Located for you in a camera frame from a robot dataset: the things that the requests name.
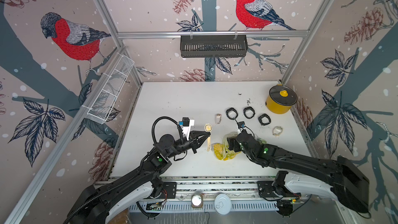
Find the yellow green frog towel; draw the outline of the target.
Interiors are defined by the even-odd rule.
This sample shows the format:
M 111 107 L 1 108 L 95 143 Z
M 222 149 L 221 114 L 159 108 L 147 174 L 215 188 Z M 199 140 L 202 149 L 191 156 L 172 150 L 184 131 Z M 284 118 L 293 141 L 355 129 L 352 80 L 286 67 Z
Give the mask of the yellow green frog towel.
M 218 160 L 231 160 L 241 153 L 241 151 L 235 152 L 233 150 L 229 150 L 228 138 L 236 138 L 237 135 L 237 132 L 228 133 L 222 138 L 220 143 L 214 143 L 211 145 L 211 150 L 214 152 Z

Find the silver band watch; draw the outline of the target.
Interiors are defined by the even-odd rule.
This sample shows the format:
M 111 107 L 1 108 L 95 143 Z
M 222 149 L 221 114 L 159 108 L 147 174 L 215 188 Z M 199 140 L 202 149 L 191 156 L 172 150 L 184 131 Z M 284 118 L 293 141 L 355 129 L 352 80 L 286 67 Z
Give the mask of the silver band watch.
M 221 114 L 216 114 L 215 123 L 216 124 L 221 124 L 221 121 L 222 121 L 222 115 Z

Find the black digital watch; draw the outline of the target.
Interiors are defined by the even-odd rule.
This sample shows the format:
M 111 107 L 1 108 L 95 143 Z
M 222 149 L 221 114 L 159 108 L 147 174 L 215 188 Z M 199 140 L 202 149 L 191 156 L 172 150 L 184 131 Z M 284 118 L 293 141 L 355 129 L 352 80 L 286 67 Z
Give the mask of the black digital watch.
M 238 111 L 235 108 L 230 107 L 226 110 L 226 116 L 230 120 L 236 120 L 238 117 Z
M 256 112 L 253 107 L 248 106 L 243 109 L 243 114 L 247 119 L 252 119 L 256 115 Z
M 270 116 L 268 114 L 262 114 L 258 117 L 258 121 L 260 123 L 261 126 L 266 126 L 269 125 L 272 120 L 270 118 Z

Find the cream strap analog watch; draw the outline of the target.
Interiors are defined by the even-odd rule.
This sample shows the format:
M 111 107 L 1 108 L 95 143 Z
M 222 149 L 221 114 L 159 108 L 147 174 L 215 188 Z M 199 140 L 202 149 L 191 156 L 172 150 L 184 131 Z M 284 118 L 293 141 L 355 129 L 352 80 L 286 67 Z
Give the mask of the cream strap analog watch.
M 275 126 L 272 130 L 273 136 L 280 136 L 283 133 L 283 128 L 281 126 Z

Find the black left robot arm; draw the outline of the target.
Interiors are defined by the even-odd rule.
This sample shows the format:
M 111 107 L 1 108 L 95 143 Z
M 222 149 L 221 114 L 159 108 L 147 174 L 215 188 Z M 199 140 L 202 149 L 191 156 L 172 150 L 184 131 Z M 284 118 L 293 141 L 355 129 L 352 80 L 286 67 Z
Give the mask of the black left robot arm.
M 161 120 L 169 120 L 178 131 L 179 139 L 170 134 L 163 135 L 160 140 L 155 137 L 155 127 Z M 171 159 L 176 156 L 197 150 L 210 137 L 207 131 L 192 131 L 194 121 L 184 117 L 176 121 L 171 117 L 162 116 L 156 119 L 151 128 L 153 148 L 140 161 L 132 172 L 119 179 L 95 188 L 87 187 L 79 196 L 68 213 L 66 224 L 107 224 L 119 213 L 134 203 L 148 197 L 157 197 L 162 193 L 163 180 L 161 175 L 172 165 Z

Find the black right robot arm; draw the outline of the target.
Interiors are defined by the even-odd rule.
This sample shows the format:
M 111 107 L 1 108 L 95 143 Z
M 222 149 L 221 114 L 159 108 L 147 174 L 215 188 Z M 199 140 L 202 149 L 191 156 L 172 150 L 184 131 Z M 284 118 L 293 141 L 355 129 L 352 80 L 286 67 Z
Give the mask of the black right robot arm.
M 241 151 L 263 168 L 277 169 L 273 181 L 257 183 L 259 196 L 269 201 L 310 194 L 333 199 L 361 214 L 369 212 L 369 179 L 348 159 L 318 159 L 261 144 L 246 130 L 228 138 L 230 151 Z

